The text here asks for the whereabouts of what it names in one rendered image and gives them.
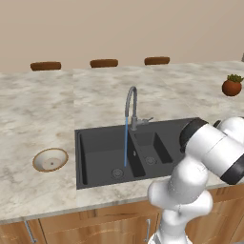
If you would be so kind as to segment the brown chair back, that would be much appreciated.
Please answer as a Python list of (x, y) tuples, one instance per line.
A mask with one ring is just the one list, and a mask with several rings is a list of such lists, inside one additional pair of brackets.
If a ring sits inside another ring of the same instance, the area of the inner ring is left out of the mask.
[(118, 60), (117, 59), (94, 59), (90, 62), (92, 68), (109, 68), (109, 67), (117, 67)]
[(170, 63), (170, 58), (165, 56), (156, 56), (156, 57), (146, 57), (144, 64), (149, 65), (166, 65)]
[(55, 71), (61, 69), (61, 63), (57, 61), (34, 62), (30, 64), (33, 71)]

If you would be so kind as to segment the blue water stream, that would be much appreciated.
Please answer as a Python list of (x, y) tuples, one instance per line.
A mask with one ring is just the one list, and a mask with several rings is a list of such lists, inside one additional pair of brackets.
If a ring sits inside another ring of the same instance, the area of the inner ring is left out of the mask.
[(129, 121), (129, 116), (126, 115), (125, 117), (125, 138), (124, 138), (124, 167), (127, 167), (127, 152), (128, 152), (128, 121)]

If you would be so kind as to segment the white bowl with brown rim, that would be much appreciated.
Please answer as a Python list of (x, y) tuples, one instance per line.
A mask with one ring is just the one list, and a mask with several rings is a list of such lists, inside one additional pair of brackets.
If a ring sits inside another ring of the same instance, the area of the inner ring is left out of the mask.
[(68, 153), (60, 148), (49, 148), (39, 152), (32, 160), (32, 166), (41, 173), (54, 172), (69, 160)]

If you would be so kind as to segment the potted plant in brown pot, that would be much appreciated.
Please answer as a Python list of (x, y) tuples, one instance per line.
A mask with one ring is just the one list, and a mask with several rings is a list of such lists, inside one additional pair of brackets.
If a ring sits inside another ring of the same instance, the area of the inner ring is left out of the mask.
[(244, 77), (237, 74), (230, 74), (227, 76), (227, 80), (222, 84), (222, 92), (227, 96), (236, 96), (242, 90), (241, 82)]

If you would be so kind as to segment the wooden cupboard door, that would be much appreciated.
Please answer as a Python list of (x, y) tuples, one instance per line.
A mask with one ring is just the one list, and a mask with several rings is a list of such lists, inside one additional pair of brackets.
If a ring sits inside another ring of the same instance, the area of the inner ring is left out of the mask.
[(48, 244), (145, 244), (147, 223), (155, 231), (159, 211), (148, 201), (40, 219)]
[(46, 244), (39, 221), (30, 220), (28, 224), (36, 243), (31, 242), (25, 223), (16, 222), (0, 225), (0, 244)]
[(244, 216), (244, 183), (209, 190), (213, 208), (187, 224), (186, 234), (193, 244), (231, 244)]

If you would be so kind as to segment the dark grey double sink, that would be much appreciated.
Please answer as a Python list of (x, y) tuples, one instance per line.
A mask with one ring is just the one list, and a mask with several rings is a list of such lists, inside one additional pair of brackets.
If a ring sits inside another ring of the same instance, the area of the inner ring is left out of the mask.
[(125, 126), (75, 132), (78, 190), (168, 176), (184, 157), (179, 135), (188, 118), (152, 122), (136, 131), (128, 126), (127, 167), (124, 167)]

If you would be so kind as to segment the grey curved tap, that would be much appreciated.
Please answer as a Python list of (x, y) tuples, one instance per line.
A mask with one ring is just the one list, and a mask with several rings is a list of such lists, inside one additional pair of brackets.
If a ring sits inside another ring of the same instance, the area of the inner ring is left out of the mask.
[(153, 118), (149, 119), (139, 119), (136, 114), (137, 110), (137, 88), (135, 86), (130, 87), (125, 104), (125, 116), (129, 117), (130, 104), (132, 104), (132, 120), (131, 120), (131, 130), (136, 131), (138, 126), (148, 125)]

